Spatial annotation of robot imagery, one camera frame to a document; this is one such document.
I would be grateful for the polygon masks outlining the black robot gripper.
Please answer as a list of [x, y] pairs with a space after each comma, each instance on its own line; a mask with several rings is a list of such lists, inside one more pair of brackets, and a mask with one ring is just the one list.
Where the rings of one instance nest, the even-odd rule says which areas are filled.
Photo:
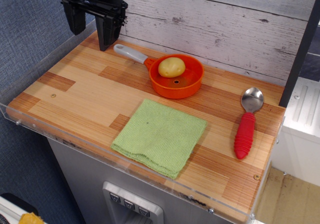
[[71, 32], [79, 35], [86, 28], [86, 14], [95, 16], [99, 49], [108, 49], [125, 24], [128, 4], [123, 0], [61, 0]]

